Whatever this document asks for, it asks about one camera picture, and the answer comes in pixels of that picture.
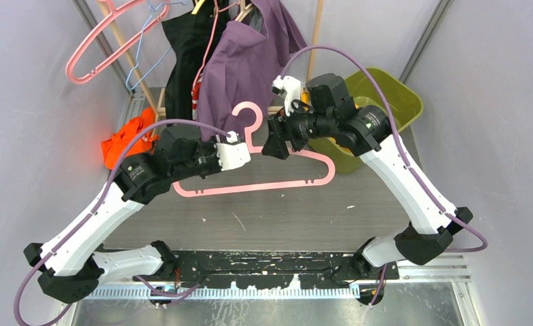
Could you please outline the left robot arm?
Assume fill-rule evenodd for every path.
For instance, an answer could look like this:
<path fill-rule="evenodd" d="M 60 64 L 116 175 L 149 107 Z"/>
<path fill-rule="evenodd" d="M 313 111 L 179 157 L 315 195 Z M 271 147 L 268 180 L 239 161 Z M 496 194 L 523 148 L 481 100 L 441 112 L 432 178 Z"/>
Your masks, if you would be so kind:
<path fill-rule="evenodd" d="M 139 249 L 99 252 L 99 245 L 127 218 L 170 186 L 190 177 L 221 172 L 227 143 L 203 141 L 195 126 L 163 129 L 151 149 L 126 156 L 113 181 L 65 230 L 50 241 L 31 243 L 24 255 L 40 271 L 44 294 L 72 304 L 100 284 L 123 278 L 152 276 L 168 280 L 177 272 L 177 258 L 161 240 Z"/>

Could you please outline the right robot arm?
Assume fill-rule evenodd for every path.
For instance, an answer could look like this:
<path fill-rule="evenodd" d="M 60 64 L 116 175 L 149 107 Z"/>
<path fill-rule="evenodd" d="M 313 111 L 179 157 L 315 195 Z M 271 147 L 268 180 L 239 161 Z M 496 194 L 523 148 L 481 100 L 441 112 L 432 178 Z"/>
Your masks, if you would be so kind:
<path fill-rule="evenodd" d="M 333 138 L 380 177 L 409 217 L 400 233 L 371 238 L 356 252 L 357 274 L 370 279 L 382 266 L 404 259 L 423 266 L 444 252 L 472 220 L 471 210 L 455 206 L 433 187 L 414 166 L 387 114 L 375 105 L 357 107 L 342 77 L 318 76 L 308 91 L 310 103 L 305 103 L 298 79 L 278 76 L 272 82 L 284 107 L 268 118 L 262 154 L 285 160 L 310 139 Z"/>

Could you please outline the yellow skirt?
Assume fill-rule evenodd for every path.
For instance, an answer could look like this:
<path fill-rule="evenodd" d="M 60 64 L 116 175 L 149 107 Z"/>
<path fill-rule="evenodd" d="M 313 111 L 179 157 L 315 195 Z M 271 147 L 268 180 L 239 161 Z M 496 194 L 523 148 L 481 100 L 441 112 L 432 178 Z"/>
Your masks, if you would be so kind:
<path fill-rule="evenodd" d="M 358 108 L 346 88 L 308 88 L 310 104 L 299 104 L 293 133 L 301 142 L 333 138 L 336 143 L 360 156 L 375 145 L 373 123 L 367 117 L 372 106 Z"/>

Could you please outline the purple skirt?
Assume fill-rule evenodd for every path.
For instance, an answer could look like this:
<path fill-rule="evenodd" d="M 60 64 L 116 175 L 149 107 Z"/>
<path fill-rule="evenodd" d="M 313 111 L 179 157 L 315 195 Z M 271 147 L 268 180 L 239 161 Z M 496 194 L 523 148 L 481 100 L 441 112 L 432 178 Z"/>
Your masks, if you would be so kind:
<path fill-rule="evenodd" d="M 251 111 L 232 115 L 232 109 L 250 101 L 266 115 L 274 99 L 272 82 L 292 55 L 307 45 L 280 1 L 253 4 L 262 15 L 261 28 L 235 20 L 227 23 L 203 70 L 196 109 L 198 122 L 239 135 L 255 116 Z"/>

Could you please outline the pink plastic hanger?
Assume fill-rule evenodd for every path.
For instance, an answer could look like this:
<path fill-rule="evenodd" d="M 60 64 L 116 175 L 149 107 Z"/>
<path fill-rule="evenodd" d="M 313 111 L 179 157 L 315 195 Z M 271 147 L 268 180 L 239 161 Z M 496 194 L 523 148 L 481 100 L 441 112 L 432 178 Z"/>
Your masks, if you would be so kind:
<path fill-rule="evenodd" d="M 261 153 L 262 146 L 253 145 L 253 133 L 259 130 L 259 127 L 263 123 L 262 111 L 258 105 L 250 101 L 244 101 L 238 103 L 232 111 L 233 116 L 237 116 L 241 111 L 248 109 L 254 113 L 255 121 L 244 128 L 244 140 L 248 146 L 249 152 L 252 155 Z M 312 187 L 312 186 L 322 186 L 331 182 L 335 176 L 335 165 L 333 161 L 320 153 L 314 151 L 301 150 L 298 152 L 292 152 L 292 156 L 301 156 L 309 159 L 313 159 L 319 162 L 324 163 L 327 166 L 327 174 L 324 177 L 319 179 L 307 179 L 305 177 L 295 177 L 290 181 L 281 181 L 281 175 L 285 174 L 287 171 L 278 169 L 270 174 L 264 171 L 258 171 L 255 173 L 257 176 L 263 176 L 267 179 L 265 183 L 249 183 L 246 185 L 233 185 L 227 187 L 214 187 L 208 189 L 199 189 L 199 190 L 185 190 L 181 187 L 180 183 L 177 181 L 172 184 L 173 189 L 178 195 L 186 198 L 194 198 L 200 196 L 214 196 L 214 195 L 224 195 L 224 194 L 234 194 L 242 192 L 253 192 L 261 190 L 270 190 L 270 189 L 286 189 L 293 187 Z"/>

